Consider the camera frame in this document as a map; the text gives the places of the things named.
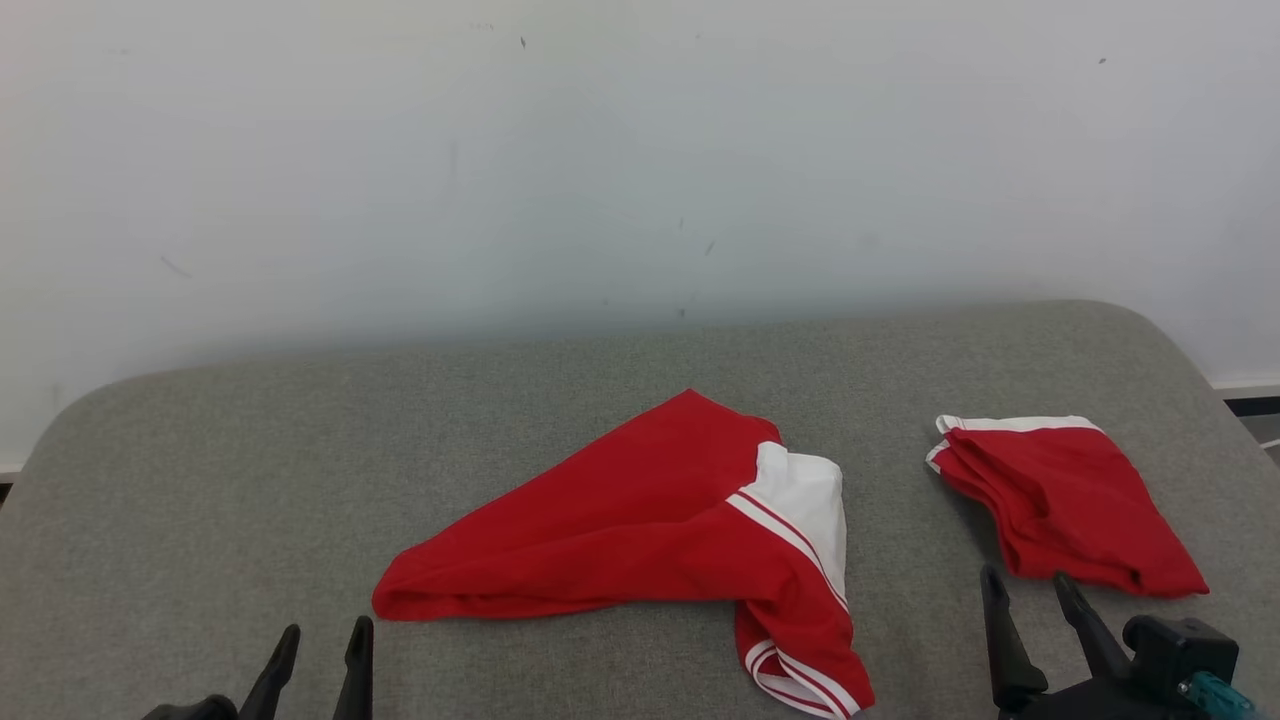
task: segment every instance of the red fabric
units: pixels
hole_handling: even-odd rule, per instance
[[[374,611],[532,618],[735,600],[740,660],[771,641],[868,707],[852,624],[823,573],[726,502],[755,480],[760,443],[780,439],[769,421],[686,391],[402,552],[374,591]]]
[[[933,457],[948,486],[991,510],[1009,570],[1133,594],[1207,593],[1138,470],[1096,428],[964,429]]]

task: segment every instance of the white stripe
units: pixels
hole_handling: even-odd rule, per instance
[[[849,544],[844,474],[824,457],[787,452],[762,442],[755,454],[755,480],[739,492],[772,512],[809,544],[827,580],[845,597],[845,555]]]
[[[739,488],[737,492],[740,495],[745,495],[745,496],[750,497],[751,500],[759,502],[762,506],[764,506],[765,510],[768,510],[769,512],[773,512],[773,515],[776,515],[777,518],[785,518],[787,520],[787,523],[782,524],[783,529],[791,530],[791,528],[795,528],[794,530],[791,530],[791,534],[799,537],[800,538],[800,543],[806,550],[809,550],[809,552],[808,552],[809,559],[813,560],[813,564],[818,566],[818,571],[822,573],[823,579],[827,580],[827,587],[831,589],[831,593],[835,594],[836,600],[840,601],[840,606],[845,609],[845,612],[849,612],[849,601],[845,600],[845,591],[844,591],[845,583],[844,583],[844,578],[840,578],[841,582],[837,583],[836,579],[833,579],[831,577],[831,574],[827,573],[827,566],[822,564],[822,557],[819,557],[817,555],[817,552],[818,552],[817,546],[813,544],[813,541],[809,539],[809,536],[804,534],[804,532],[800,530],[800,525],[797,525],[791,518],[787,518],[787,515],[785,512],[782,512],[781,510],[778,510],[776,505],[772,505],[772,503],[767,502],[763,497],[760,497],[759,493],[751,492],[746,487]]]
[[[781,650],[778,651],[778,660],[781,660],[783,662],[783,667],[786,667],[787,665],[791,665],[796,670],[800,670],[805,675],[809,675],[810,678],[813,678],[813,680],[815,683],[820,684],[823,687],[823,689],[829,691],[831,694],[836,696],[836,700],[838,700],[841,703],[844,703],[845,708],[849,710],[849,715],[852,715],[852,714],[858,712],[859,710],[861,710],[861,706],[858,705],[858,702],[854,700],[854,696],[849,694],[849,691],[846,691],[836,680],[832,680],[827,675],[823,675],[822,673],[814,670],[813,667],[809,667],[804,662],[800,662],[799,660],[796,660],[795,657],[791,657],[790,655],[782,652]],[[796,678],[796,680],[800,680],[801,683],[804,683],[804,678]]]
[[[760,689],[763,689],[764,692],[767,692],[771,696],[773,696],[773,700],[776,700],[776,701],[778,701],[781,703],[785,703],[785,705],[790,705],[791,707],[795,707],[796,710],[799,710],[801,712],[808,712],[809,715],[813,715],[815,717],[826,717],[827,720],[844,720],[842,715],[836,715],[835,712],[831,712],[831,711],[823,712],[823,711],[818,710],[817,707],[812,707],[812,706],[808,706],[808,705],[799,703],[799,702],[791,700],[790,697],[781,696],[781,694],[773,692],[772,689],[765,688],[764,685],[760,685]]]
[[[755,643],[751,650],[746,651],[746,656],[742,657],[742,666],[746,667],[748,673],[753,670],[751,666],[755,664],[755,659],[767,650],[773,650],[773,641],[768,638]]]
[[[778,692],[790,693],[801,700],[808,700],[810,702],[815,702],[818,705],[826,705],[828,707],[831,706],[827,698],[814,693],[814,691],[801,685],[800,683],[796,683],[791,678],[780,678],[777,675],[769,675],[768,673],[760,673],[760,667],[764,665],[764,661],[777,655],[778,651],[773,646],[773,641],[763,639],[755,643],[755,646],[746,652],[746,657],[742,659],[744,665],[746,665],[746,670],[751,674],[751,679],[755,680],[755,684],[759,685],[762,691],[773,696],[774,700],[785,702],[797,710],[803,710],[809,715],[817,715],[818,717],[829,717],[832,720],[844,720],[842,715],[837,715],[835,712],[823,712],[820,710],[809,707],[804,703],[795,702],[791,698],[778,694]]]
[[[993,420],[991,418],[956,418],[955,415],[938,415],[937,425],[938,432],[943,434],[946,434],[947,430],[954,430],[956,428],[961,430],[1012,430],[1018,433],[1053,428],[1088,428],[1091,430],[1098,430],[1100,433],[1102,432],[1102,428],[1094,425],[1085,418],[1080,418],[1079,415],[1068,415],[1065,418],[1005,418],[1001,420]]]
[[[737,492],[745,495],[744,491],[737,491]],[[751,498],[760,502],[760,505],[768,507],[768,503],[762,501],[759,497],[753,495]],[[836,587],[831,583],[831,578],[827,577],[827,571],[822,568],[822,562],[818,560],[818,556],[813,553],[813,550],[809,547],[809,543],[803,537],[796,534],[795,530],[792,530],[791,528],[777,521],[777,519],[774,519],[773,515],[769,515],[764,510],[760,510],[750,500],[741,497],[737,493],[728,496],[728,503],[736,507],[739,512],[741,512],[742,515],[746,515],[756,524],[764,527],[765,530],[769,530],[771,533],[787,541],[787,543],[790,543],[792,547],[803,552],[804,556],[808,557],[810,562],[813,562],[814,568],[818,569],[818,573],[822,574],[822,579],[827,580],[827,589],[831,591],[831,594],[836,596],[836,602],[838,602],[840,606],[845,609],[845,612],[849,612],[849,603],[840,594],[840,592],[836,591]]]
[[[938,469],[938,464],[934,462],[933,459],[937,457],[940,452],[942,452],[948,447],[951,447],[951,443],[947,441],[942,441],[933,450],[931,450],[928,455],[924,456],[924,464],[928,465],[929,468],[933,468],[933,471],[938,473],[940,475],[942,474],[942,470]]]
[[[827,707],[829,707],[832,715],[835,715],[836,717],[838,717],[841,720],[844,720],[845,717],[850,717],[851,716],[851,715],[845,715],[838,707],[836,707],[833,705],[835,701],[831,700],[829,697],[827,697],[826,694],[823,694],[822,691],[819,691],[813,683],[810,683],[809,680],[805,680],[804,678],[801,678],[799,675],[799,673],[796,673],[795,667],[788,667],[787,664],[786,664],[786,661],[782,660],[781,655],[778,657],[778,662],[782,665],[782,669],[786,670],[787,674],[791,675],[791,678],[795,679],[795,682],[799,683],[805,689],[806,693],[817,697],[818,702],[820,702],[820,703],[826,705]]]

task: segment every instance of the gray cushioned table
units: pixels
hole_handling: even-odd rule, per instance
[[[1094,302],[463,350],[261,360],[123,382],[68,407],[0,511],[0,716],[141,717],[243,700],[280,630],[279,717],[329,717],[355,618],[401,550],[692,387],[845,471],[870,719],[989,719],[984,511],[925,468],[936,415],[1085,415],[1213,593],[1087,592],[1115,630],[1196,615],[1280,712],[1280,473],[1143,318]],[[1087,676],[1048,583],[1011,580],[1055,687]],[[737,666],[728,603],[376,624],[375,715],[803,717]]]

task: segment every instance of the white trim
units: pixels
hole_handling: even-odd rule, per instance
[[[763,641],[755,643],[751,650],[746,651],[742,656],[742,666],[746,667],[749,673],[755,674],[755,659],[764,655],[767,651],[773,650],[773,641],[764,638]]]
[[[737,511],[741,512],[742,515],[746,515],[755,524],[763,527],[765,530],[769,530],[771,533],[787,541],[787,543],[791,544],[791,547],[803,552],[804,556],[808,557],[810,562],[813,562],[813,566],[817,568],[819,573],[822,573],[822,578],[827,582],[827,589],[831,591],[831,594],[836,596],[836,601],[840,602],[840,606],[845,609],[845,612],[849,612],[849,602],[845,600],[842,594],[840,594],[840,591],[836,589],[836,585],[832,584],[831,578],[827,577],[827,571],[822,568],[822,561],[818,560],[818,556],[809,546],[808,538],[792,530],[791,528],[783,525],[776,518],[773,518],[773,515],[769,515],[769,512],[760,510],[760,507],[756,506],[755,502],[751,502],[751,500],[748,500],[744,496],[750,496],[750,498],[754,500],[755,502],[759,502],[764,507],[768,507],[769,512],[773,512],[773,515],[777,515],[778,518],[786,518],[786,515],[782,515],[781,512],[771,507],[768,502],[764,502],[754,493],[748,493],[745,489],[740,489],[736,493],[728,496],[728,500],[726,502],[737,509]]]
[[[795,707],[803,712],[817,717],[826,717],[827,720],[846,720],[845,715],[841,715],[836,708],[831,707],[831,702],[827,701],[822,693],[805,687],[804,684],[796,682],[794,678],[780,678],[768,673],[760,673],[760,666],[769,657],[776,657],[778,655],[777,647],[771,639],[763,639],[755,643],[751,650],[746,651],[746,657],[742,659],[742,664],[746,666],[746,671],[751,674],[751,679],[755,684],[767,693],[769,693],[773,700]],[[795,696],[795,700],[786,697],[787,694]],[[827,706],[827,711],[818,710],[817,707],[796,702],[797,700],[808,701],[814,705]]]
[[[933,459],[937,457],[940,452],[942,452],[948,447],[951,447],[951,443],[947,441],[942,441],[938,445],[936,445],[933,450],[929,451],[928,455],[924,456],[924,464],[928,465],[929,468],[933,468],[933,471],[940,475],[942,474],[942,469],[938,468],[938,464],[934,462]]]
[[[827,675],[823,675],[822,673],[814,670],[813,667],[809,667],[804,662],[800,662],[799,660],[791,657],[790,655],[782,652],[781,650],[778,651],[778,660],[782,662],[783,669],[786,669],[786,666],[790,665],[794,669],[800,670],[805,675],[809,675],[809,678],[812,678],[815,683],[820,684],[823,689],[836,696],[836,700],[838,700],[840,703],[845,706],[845,710],[849,710],[850,717],[855,712],[861,710],[861,706],[858,705],[858,701],[854,700],[854,696],[849,694],[849,691],[846,691],[844,685],[841,685],[836,680],[832,680]],[[805,683],[804,678],[796,678],[796,680],[800,680],[800,683],[803,684],[808,684]]]
[[[813,707],[812,705],[804,705],[803,702],[796,702],[795,700],[787,697],[787,694],[791,694],[791,696],[801,697],[803,698],[806,694],[813,694],[808,688],[805,688],[800,683],[792,680],[791,678],[778,678],[776,675],[760,675],[759,678],[756,678],[755,683],[758,685],[760,685],[762,691],[769,693],[773,697],[773,700],[776,700],[776,701],[778,701],[778,702],[781,702],[783,705],[788,705],[791,707],[795,707],[796,710],[799,710],[799,711],[801,711],[801,712],[804,712],[806,715],[813,715],[814,717],[824,717],[826,720],[845,720],[844,715],[837,715],[837,714],[832,712],[831,710],[826,710],[826,711],[818,710],[817,707]],[[774,684],[782,685],[782,688],[774,689],[772,687]],[[810,702],[826,705],[824,701],[818,701],[818,700],[813,700]]]
[[[1028,430],[1046,430],[1055,428],[1088,428],[1102,432],[1079,415],[1066,415],[1065,418],[1004,418],[995,420],[991,418],[956,418],[955,415],[938,415],[938,432],[946,434],[947,430],[1012,430],[1025,433]]]
[[[810,560],[817,559],[827,584],[847,610],[845,555],[849,534],[842,489],[844,474],[831,460],[788,452],[776,442],[762,442],[756,447],[755,480],[739,488],[739,495],[786,525],[788,542],[795,537],[803,541],[812,553]]]
[[[1280,378],[1254,378],[1252,380],[1224,380],[1210,383],[1222,400],[1280,396]]]

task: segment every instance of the wall stain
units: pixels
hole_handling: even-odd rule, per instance
[[[161,261],[161,263],[164,263],[164,264],[165,264],[165,266],[168,266],[168,268],[169,268],[170,270],[173,270],[173,272],[178,273],[179,275],[182,275],[182,277],[187,278],[188,281],[189,281],[189,279],[195,279],[195,275],[192,275],[192,274],[191,274],[191,273],[188,273],[187,270],[183,270],[183,269],[182,269],[182,268],[179,268],[178,265],[174,265],[174,264],[173,264],[173,263],[170,263],[170,261],[169,261],[169,259],[168,259],[168,258],[165,258],[164,255],[161,255],[161,256],[160,256],[160,261]]]

